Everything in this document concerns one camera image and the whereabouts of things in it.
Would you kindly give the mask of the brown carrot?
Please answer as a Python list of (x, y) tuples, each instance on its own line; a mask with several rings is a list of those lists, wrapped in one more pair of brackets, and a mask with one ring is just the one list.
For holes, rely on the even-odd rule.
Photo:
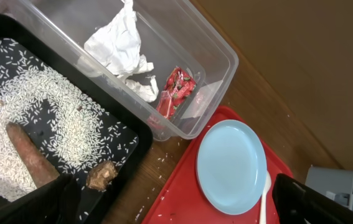
[(37, 188), (60, 176), (19, 124), (7, 123), (6, 132)]

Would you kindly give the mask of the red snack wrapper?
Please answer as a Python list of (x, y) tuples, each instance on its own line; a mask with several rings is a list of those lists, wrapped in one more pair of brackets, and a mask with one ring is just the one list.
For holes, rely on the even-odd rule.
[(171, 119), (196, 86), (195, 80), (185, 70), (176, 67), (166, 80), (156, 107), (157, 112), (166, 119)]

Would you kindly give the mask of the white plastic spoon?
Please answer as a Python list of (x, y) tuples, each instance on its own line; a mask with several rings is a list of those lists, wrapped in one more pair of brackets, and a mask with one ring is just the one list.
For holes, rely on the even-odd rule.
[(270, 188), (271, 188), (271, 176), (270, 176), (270, 173), (267, 172), (265, 186), (263, 188), (263, 192), (261, 196), (259, 224), (266, 224), (266, 197)]

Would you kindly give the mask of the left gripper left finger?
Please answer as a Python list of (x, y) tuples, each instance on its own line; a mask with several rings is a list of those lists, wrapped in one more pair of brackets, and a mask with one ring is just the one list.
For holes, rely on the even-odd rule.
[(76, 223), (81, 190), (75, 178), (55, 180), (0, 208), (0, 224)]

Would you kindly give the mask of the light blue plate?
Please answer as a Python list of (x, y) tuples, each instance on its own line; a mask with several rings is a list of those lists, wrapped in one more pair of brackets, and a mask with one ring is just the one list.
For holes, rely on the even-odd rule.
[(266, 182), (264, 147), (245, 123), (226, 119), (205, 134), (197, 153), (201, 191), (213, 207), (227, 215), (253, 208)]

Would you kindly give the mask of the white rice pile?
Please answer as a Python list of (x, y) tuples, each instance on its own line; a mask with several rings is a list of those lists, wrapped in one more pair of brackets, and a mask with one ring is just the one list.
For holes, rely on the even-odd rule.
[(35, 190), (6, 125), (19, 124), (59, 173), (77, 180), (103, 161), (116, 168), (138, 145), (127, 125), (24, 46), (0, 38), (0, 196)]

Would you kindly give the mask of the black food waste tray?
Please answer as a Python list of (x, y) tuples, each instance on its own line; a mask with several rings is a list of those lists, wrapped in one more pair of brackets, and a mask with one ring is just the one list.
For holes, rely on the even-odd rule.
[(88, 174), (84, 175), (81, 180), (77, 180), (72, 174), (81, 190), (76, 223), (100, 223), (151, 146), (153, 134), (150, 128), (54, 50), (46, 46), (23, 25), (2, 14), (0, 14), (0, 38), (17, 41), (137, 134), (138, 145), (123, 166), (116, 168), (118, 175), (108, 184), (106, 190), (89, 189), (86, 186)]

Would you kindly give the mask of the white tissue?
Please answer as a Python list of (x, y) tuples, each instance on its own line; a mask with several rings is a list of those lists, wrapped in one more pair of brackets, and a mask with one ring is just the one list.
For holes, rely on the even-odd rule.
[(135, 74), (151, 72), (154, 64), (140, 53), (141, 38), (136, 27), (133, 0), (123, 2), (119, 13), (109, 24), (99, 28), (83, 48), (145, 102), (152, 103), (159, 93), (156, 77), (149, 77), (148, 85), (129, 79)]

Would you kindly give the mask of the red serving tray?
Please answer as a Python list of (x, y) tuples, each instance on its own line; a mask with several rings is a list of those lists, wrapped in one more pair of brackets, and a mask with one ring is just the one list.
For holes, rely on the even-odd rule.
[(227, 106), (219, 106), (199, 136), (191, 141), (160, 191), (143, 223), (251, 223), (260, 219), (260, 203), (241, 215), (227, 215), (205, 198), (197, 181), (195, 165), (199, 146), (207, 131), (226, 119), (243, 119)]

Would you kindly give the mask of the brown food scrap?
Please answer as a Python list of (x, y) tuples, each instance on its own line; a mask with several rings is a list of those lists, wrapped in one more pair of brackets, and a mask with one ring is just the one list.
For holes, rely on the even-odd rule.
[(114, 163), (112, 161), (103, 161), (88, 173), (86, 186), (89, 189), (104, 191), (117, 175), (118, 171)]

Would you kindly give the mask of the clear plastic waste bin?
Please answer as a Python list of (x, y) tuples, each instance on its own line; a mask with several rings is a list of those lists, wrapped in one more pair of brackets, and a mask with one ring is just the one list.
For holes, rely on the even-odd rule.
[(193, 93), (171, 118), (157, 111), (83, 48), (123, 7), (122, 0), (0, 1), (0, 14), (20, 22), (151, 128), (155, 140), (193, 139), (205, 128), (238, 67), (235, 51), (189, 1), (135, 1), (141, 53), (154, 65), (163, 89), (180, 67), (196, 82)]

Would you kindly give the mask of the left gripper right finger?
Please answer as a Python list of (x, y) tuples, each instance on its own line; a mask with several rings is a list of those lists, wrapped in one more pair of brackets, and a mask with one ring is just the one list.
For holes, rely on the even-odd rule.
[(272, 198), (280, 224), (353, 224), (353, 211), (286, 174), (278, 174)]

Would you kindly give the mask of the grey dishwasher rack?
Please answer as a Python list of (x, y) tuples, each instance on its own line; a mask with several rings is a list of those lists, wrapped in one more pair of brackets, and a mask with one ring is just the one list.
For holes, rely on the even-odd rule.
[(305, 185), (353, 211), (353, 170), (312, 166)]

